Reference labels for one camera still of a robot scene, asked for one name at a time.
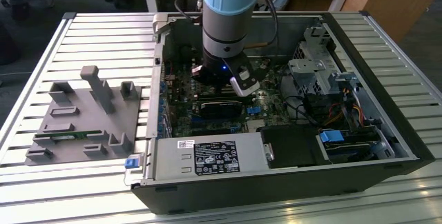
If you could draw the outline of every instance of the floor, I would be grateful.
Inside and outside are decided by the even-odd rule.
[[[48,8],[45,1],[30,2],[30,18],[16,23],[10,20],[9,9],[0,6],[0,21],[5,25],[22,57],[9,65],[0,66],[0,126],[2,125],[14,101],[20,95],[30,73],[1,76],[12,72],[32,72],[40,59],[53,31],[65,12],[143,12],[144,0],[135,2],[131,10],[117,10],[104,0],[54,0]],[[435,0],[399,43],[400,48],[427,75],[435,86],[442,89],[442,0]]]

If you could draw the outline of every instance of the yellow wire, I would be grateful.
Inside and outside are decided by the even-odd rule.
[[[327,126],[329,123],[332,123],[333,121],[336,121],[336,120],[340,118],[341,115],[343,115],[343,114],[339,113],[339,115],[336,115],[329,121],[327,121],[327,122],[324,123],[324,126]]]

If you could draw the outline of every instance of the metal slatted table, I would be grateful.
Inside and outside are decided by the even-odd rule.
[[[308,198],[196,213],[156,216],[124,184],[124,160],[28,167],[25,152],[42,121],[50,83],[78,77],[84,65],[100,68],[109,86],[143,87],[135,151],[145,145],[155,42],[149,13],[77,14],[61,21],[29,82],[0,131],[1,223],[420,223],[442,216],[440,93],[371,17],[333,13],[388,94],[436,161],[387,179],[362,193]],[[345,55],[337,56],[347,70]]]

